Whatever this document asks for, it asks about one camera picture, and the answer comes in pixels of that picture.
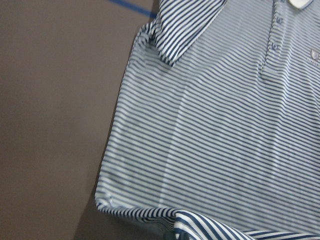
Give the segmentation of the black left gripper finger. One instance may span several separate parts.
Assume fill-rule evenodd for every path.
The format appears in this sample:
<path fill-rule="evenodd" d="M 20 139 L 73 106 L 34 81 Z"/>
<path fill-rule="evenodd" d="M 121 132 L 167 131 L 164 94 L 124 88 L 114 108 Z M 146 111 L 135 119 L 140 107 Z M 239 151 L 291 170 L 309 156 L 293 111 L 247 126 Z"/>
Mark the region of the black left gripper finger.
<path fill-rule="evenodd" d="M 176 234 L 173 231 L 167 231 L 162 236 L 163 240 L 176 240 Z"/>

